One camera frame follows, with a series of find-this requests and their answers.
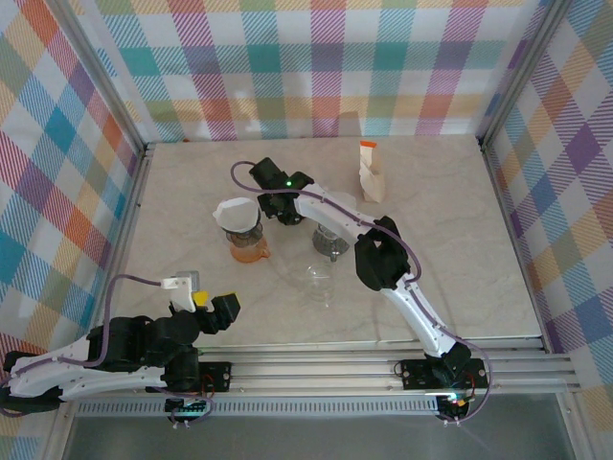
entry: clear plastic cup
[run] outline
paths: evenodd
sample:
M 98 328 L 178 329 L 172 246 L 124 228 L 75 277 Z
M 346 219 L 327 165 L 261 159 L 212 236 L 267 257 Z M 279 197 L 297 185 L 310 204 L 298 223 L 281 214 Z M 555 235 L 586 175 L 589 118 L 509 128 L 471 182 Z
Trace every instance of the clear plastic cup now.
M 306 294 L 313 302 L 330 306 L 334 296 L 332 263 L 321 262 L 306 269 Z

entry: white bracket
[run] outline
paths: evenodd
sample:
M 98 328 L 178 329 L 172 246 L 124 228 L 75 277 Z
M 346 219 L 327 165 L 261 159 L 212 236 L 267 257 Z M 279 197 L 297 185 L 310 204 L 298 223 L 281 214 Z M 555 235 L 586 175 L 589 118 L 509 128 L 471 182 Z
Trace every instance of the white bracket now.
M 162 289 L 172 290 L 170 301 L 177 310 L 195 311 L 195 303 L 192 299 L 193 288 L 192 276 L 175 276 L 162 280 Z
M 338 198 L 327 193 L 317 184 L 309 184 L 304 187 L 303 190 L 324 196 L 326 199 L 333 201 L 363 221 L 373 223 L 375 220 L 371 216 L 361 214 L 359 211 L 349 208 L 343 202 L 339 201 Z M 359 235 L 362 235 L 370 230 L 370 228 L 366 227 L 365 225 L 358 224 L 353 219 L 345 216 L 339 210 L 334 209 L 329 204 L 317 198 L 299 195 L 296 199 L 294 199 L 294 206 L 296 207 L 298 214 L 300 214 L 302 217 L 315 220 L 317 223 L 321 223 L 331 232 L 335 233 L 351 245 L 357 243 L 357 237 Z

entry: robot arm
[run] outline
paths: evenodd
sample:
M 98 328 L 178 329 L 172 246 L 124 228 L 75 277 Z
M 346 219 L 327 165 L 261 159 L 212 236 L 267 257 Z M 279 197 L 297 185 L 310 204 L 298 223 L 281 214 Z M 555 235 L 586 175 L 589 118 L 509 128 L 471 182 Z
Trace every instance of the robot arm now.
M 408 254 L 398 242 L 394 221 L 347 209 L 303 172 L 288 176 L 270 158 L 264 158 L 249 173 L 264 191 L 258 201 L 269 218 L 285 225 L 312 219 L 354 245 L 355 269 L 362 283 L 380 291 L 402 313 L 420 339 L 436 379 L 444 386 L 457 382 L 470 362 L 470 350 L 443 332 L 443 321 L 411 275 Z M 278 190 L 286 192 L 273 193 Z
M 309 184 L 303 190 L 324 196 L 329 201 L 335 201 L 330 194 L 326 193 L 317 184 Z M 296 212 L 303 218 L 321 223 L 348 244 L 354 245 L 356 251 L 356 270 L 360 280 L 368 288 L 379 290 L 396 305 L 404 319 L 411 326 L 411 329 L 418 335 L 423 350 L 427 355 L 442 357 L 444 354 L 449 353 L 456 341 L 442 333 L 439 328 L 436 328 L 418 307 L 412 293 L 418 296 L 421 305 L 436 318 L 437 323 L 443 325 L 443 321 L 421 293 L 418 284 L 410 281 L 411 276 L 406 259 L 407 256 L 402 248 L 397 245 L 397 242 L 382 232 L 377 232 L 364 224 L 358 224 L 326 202 L 308 195 L 299 195 L 295 198 L 294 206 Z M 360 214 L 356 210 L 347 209 L 347 211 L 360 217 L 365 222 L 393 225 L 393 228 L 390 229 L 397 233 L 396 226 L 390 218 L 377 221 L 370 216 Z M 399 259 L 379 256 L 386 249 L 392 251 L 392 255 L 398 254 L 400 256 Z M 393 273 L 394 271 L 397 275 L 401 273 L 398 279 L 396 279 L 397 276 Z

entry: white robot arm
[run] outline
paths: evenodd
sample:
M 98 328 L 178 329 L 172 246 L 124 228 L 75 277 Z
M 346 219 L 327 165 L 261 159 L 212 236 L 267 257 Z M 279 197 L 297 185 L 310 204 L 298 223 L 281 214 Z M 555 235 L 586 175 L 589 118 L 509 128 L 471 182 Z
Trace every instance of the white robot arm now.
M 303 190 L 323 196 L 326 200 L 318 200 L 309 195 L 299 195 L 297 198 L 294 198 L 296 212 L 303 218 L 312 219 L 317 223 L 321 223 L 348 244 L 357 244 L 358 239 L 370 231 L 371 228 L 363 223 L 357 223 L 355 220 L 349 218 L 347 214 L 330 206 L 327 201 L 336 202 L 338 206 L 344 207 L 350 214 L 360 217 L 363 222 L 375 223 L 374 218 L 360 214 L 354 209 L 348 209 L 342 203 L 337 202 L 332 195 L 328 194 L 317 184 L 308 184 Z M 436 319 L 437 324 L 444 326 L 443 321 L 422 294 L 417 282 L 412 282 L 411 278 L 410 273 L 405 273 L 397 280 L 395 288 L 386 287 L 382 288 L 380 291 L 385 297 L 390 299 L 394 305 L 396 305 L 400 313 L 402 313 L 404 319 L 409 323 L 411 329 L 415 331 L 420 339 L 423 350 L 432 357 L 441 357 L 451 350 L 456 344 L 456 341 L 442 333 L 441 329 L 432 324 L 419 308 L 417 301 L 414 299 L 414 295 L 417 296 L 420 304 L 430 315 Z
M 167 290 L 171 316 L 110 319 L 110 296 L 121 278 Z M 217 334 L 231 326 L 240 311 L 234 293 L 207 302 L 208 293 L 199 290 L 198 272 L 183 271 L 160 282 L 118 275 L 106 295 L 104 324 L 88 335 L 44 355 L 7 353 L 3 369 L 9 375 L 0 379 L 0 415 L 54 410 L 60 403 L 112 390 L 200 392 L 210 384 L 229 387 L 231 363 L 200 362 L 193 343 L 201 333 Z M 202 380 L 211 374 L 227 375 L 227 381 Z

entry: metal grate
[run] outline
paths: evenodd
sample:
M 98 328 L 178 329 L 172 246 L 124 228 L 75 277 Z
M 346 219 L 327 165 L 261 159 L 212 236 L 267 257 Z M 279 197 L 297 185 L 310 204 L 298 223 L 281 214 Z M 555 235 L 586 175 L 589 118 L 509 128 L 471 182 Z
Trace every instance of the metal grate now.
M 438 412 L 435 397 L 410 395 L 355 398 L 251 398 L 224 397 L 216 400 L 216 416 L 365 416 L 427 415 Z M 182 410 L 182 415 L 191 415 Z M 154 417 L 167 415 L 164 400 L 130 398 L 86 400 L 79 404 L 78 417 Z

